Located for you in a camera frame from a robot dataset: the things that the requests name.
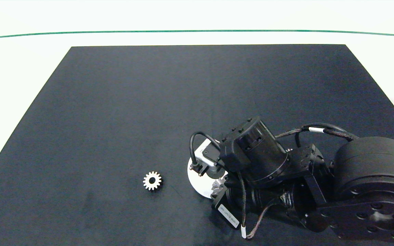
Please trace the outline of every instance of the white cable label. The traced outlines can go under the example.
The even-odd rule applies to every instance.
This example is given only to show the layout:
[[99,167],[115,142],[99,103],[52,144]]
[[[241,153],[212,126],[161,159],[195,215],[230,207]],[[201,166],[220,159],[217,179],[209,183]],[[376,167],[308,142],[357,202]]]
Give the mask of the white cable label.
[[218,211],[222,213],[222,215],[232,224],[232,226],[234,226],[235,228],[238,226],[239,221],[223,204],[220,204]]
[[241,236],[242,238],[247,238],[247,234],[246,234],[246,228],[241,226]]
[[308,130],[310,132],[318,132],[318,133],[323,133],[324,128],[318,128],[318,127],[309,127]]

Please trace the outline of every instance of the black mat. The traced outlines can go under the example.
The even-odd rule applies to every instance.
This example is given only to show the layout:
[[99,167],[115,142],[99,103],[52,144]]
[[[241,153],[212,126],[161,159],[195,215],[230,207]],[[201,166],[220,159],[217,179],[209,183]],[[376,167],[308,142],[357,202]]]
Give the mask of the black mat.
[[[188,140],[254,115],[274,134],[328,122],[394,138],[394,106],[345,45],[71,48],[0,153],[0,245],[386,245],[271,220],[251,242],[231,230],[189,184]],[[344,144],[302,137],[328,160]]]

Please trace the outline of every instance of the metal spur gear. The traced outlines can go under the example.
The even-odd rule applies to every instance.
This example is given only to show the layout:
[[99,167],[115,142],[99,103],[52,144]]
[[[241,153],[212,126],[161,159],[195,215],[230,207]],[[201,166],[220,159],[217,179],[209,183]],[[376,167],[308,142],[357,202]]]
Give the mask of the metal spur gear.
[[162,177],[160,174],[158,174],[158,172],[149,172],[145,175],[143,183],[146,189],[156,190],[160,188],[162,184]]

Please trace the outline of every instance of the gear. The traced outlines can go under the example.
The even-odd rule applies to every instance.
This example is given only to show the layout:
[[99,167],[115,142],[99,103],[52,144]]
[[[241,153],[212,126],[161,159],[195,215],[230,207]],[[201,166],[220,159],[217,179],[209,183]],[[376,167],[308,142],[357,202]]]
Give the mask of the gear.
[[224,182],[226,181],[225,176],[216,179],[214,181],[214,183],[212,184],[212,194],[211,197],[212,199],[215,199],[217,197],[217,195],[220,193],[220,191],[223,190],[223,188],[225,187]]
[[156,190],[162,183],[162,177],[158,174],[158,172],[149,172],[145,175],[143,183],[146,189]]

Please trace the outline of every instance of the robotic arm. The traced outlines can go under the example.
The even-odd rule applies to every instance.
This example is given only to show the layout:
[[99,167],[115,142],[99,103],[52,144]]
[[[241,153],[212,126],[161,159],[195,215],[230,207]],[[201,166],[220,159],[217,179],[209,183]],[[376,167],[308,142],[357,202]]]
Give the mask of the robotic arm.
[[[348,143],[326,163],[314,145],[300,146],[302,131],[345,138]],[[194,137],[211,141],[196,157]],[[277,141],[295,135],[297,148]],[[202,132],[190,141],[191,170],[214,180],[212,208],[243,238],[252,238],[267,213],[273,219],[342,240],[394,242],[394,140],[359,138],[326,123],[274,136],[260,117],[247,119],[217,142]],[[247,212],[259,214],[246,233]]]

